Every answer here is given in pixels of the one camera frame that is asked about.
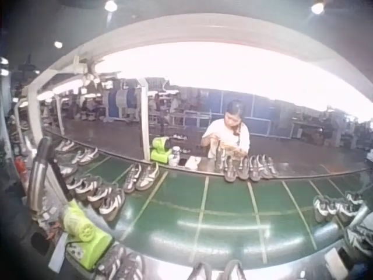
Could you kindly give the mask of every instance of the ceiling light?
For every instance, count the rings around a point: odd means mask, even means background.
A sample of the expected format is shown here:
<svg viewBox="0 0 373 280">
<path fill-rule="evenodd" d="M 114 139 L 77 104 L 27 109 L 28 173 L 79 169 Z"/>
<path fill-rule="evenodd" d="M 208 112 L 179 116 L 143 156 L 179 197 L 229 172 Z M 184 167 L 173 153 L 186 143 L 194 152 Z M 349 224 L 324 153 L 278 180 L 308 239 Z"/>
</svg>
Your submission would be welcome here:
<svg viewBox="0 0 373 280">
<path fill-rule="evenodd" d="M 62 48 L 62 43 L 59 42 L 59 41 L 56 41 L 56 42 L 54 42 L 54 46 L 55 46 L 56 48 Z"/>
<path fill-rule="evenodd" d="M 118 5 L 113 0 L 109 0 L 106 2 L 105 10 L 107 10 L 108 12 L 112 13 L 112 12 L 115 12 L 117 9 L 118 9 Z"/>
<path fill-rule="evenodd" d="M 312 13 L 320 15 L 324 11 L 324 2 L 317 0 L 311 7 Z"/>
<path fill-rule="evenodd" d="M 0 75 L 1 75 L 1 76 L 8 76 L 8 75 L 9 75 L 9 71 L 6 70 L 6 69 L 1 69 L 1 70 L 0 70 Z"/>
<path fill-rule="evenodd" d="M 0 58 L 0 64 L 7 65 L 8 63 L 9 63 L 9 61 L 6 58 L 4 58 L 4 57 Z"/>
</svg>

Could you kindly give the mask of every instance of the ceiling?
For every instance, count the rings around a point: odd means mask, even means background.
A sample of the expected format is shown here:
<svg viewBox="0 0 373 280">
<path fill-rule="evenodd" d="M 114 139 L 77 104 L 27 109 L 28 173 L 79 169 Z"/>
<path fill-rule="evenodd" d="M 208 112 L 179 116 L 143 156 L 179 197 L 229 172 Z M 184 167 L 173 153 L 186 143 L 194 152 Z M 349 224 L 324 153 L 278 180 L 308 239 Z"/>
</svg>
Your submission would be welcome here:
<svg viewBox="0 0 373 280">
<path fill-rule="evenodd" d="M 111 20 L 104 2 L 20 1 L 9 17 L 6 54 L 10 63 L 16 66 L 31 54 L 32 63 L 45 69 L 85 42 L 131 23 L 167 15 L 223 13 L 262 19 L 310 36 L 345 57 L 373 82 L 370 1 L 334 0 L 324 15 L 314 16 L 312 0 L 117 0 L 119 8 Z M 64 43 L 62 49 L 53 46 L 56 40 Z"/>
</svg>

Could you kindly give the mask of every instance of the woman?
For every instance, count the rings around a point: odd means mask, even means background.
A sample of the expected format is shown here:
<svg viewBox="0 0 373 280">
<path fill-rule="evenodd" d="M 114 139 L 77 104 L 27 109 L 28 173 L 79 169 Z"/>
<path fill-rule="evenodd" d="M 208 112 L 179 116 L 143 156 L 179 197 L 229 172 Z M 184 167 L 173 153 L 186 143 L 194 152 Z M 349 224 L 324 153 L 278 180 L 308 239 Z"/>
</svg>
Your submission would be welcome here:
<svg viewBox="0 0 373 280">
<path fill-rule="evenodd" d="M 250 148 L 250 134 L 242 122 L 245 106 L 239 100 L 228 103 L 224 118 L 213 121 L 202 136 L 201 146 L 210 145 L 209 158 L 215 158 L 216 148 L 220 144 L 229 147 L 234 153 L 247 155 Z"/>
</svg>

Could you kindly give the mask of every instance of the worker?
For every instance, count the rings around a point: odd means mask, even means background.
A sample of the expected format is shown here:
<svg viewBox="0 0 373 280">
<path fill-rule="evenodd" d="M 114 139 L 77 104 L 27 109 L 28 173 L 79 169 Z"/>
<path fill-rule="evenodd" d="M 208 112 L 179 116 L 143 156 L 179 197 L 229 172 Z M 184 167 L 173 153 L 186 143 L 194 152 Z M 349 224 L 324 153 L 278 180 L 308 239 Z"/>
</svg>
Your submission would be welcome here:
<svg viewBox="0 0 373 280">
<path fill-rule="evenodd" d="M 239 100 L 228 103 L 224 118 L 213 121 L 202 136 L 201 146 L 210 145 L 208 157 L 215 158 L 217 145 L 230 147 L 234 153 L 247 155 L 250 148 L 250 134 L 242 122 L 245 106 Z"/>
</svg>

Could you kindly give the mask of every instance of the black hair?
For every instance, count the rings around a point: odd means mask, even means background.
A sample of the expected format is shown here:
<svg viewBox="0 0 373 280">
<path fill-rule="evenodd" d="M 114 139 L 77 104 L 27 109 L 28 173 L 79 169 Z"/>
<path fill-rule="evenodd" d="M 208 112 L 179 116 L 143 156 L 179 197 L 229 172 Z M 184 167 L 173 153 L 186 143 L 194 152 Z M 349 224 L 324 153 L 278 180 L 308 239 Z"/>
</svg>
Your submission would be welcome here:
<svg viewBox="0 0 373 280">
<path fill-rule="evenodd" d="M 228 103 L 226 112 L 243 118 L 245 115 L 245 105 L 239 100 L 232 100 Z"/>
</svg>

